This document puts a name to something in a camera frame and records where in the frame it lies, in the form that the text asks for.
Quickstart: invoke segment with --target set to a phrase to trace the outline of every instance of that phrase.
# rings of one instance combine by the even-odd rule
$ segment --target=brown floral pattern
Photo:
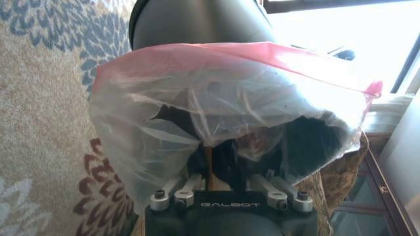
[[[369,142],[367,135],[360,137],[360,149],[347,153],[343,158],[333,161],[321,170],[321,178],[325,192],[329,216],[335,208],[343,202],[356,182],[359,166],[368,153]]]
[[[133,215],[133,202],[101,151],[100,139],[91,140],[93,154],[84,155],[88,176],[79,182],[83,198],[73,213],[84,219],[76,236],[121,236]]]

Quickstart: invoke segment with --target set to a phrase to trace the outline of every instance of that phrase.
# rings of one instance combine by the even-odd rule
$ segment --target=beige carpet
[[[0,0],[0,236],[129,235],[136,215],[88,116],[129,51],[135,0]]]

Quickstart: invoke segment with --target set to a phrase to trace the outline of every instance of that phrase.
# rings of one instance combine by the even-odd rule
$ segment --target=black cylindrical part
[[[255,0],[139,0],[128,35],[133,50],[171,43],[275,42]]]

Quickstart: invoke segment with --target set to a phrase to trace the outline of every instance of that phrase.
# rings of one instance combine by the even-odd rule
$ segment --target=window
[[[272,4],[291,2],[323,0],[271,1],[264,7],[272,12]],[[391,92],[419,37],[419,12],[417,0],[276,13],[268,19],[280,43],[351,60]]]

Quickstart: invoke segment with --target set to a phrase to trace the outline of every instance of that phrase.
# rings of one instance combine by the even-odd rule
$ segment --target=patterned carpet
[[[96,66],[129,51],[133,3],[0,0],[0,236],[132,232],[88,98]]]

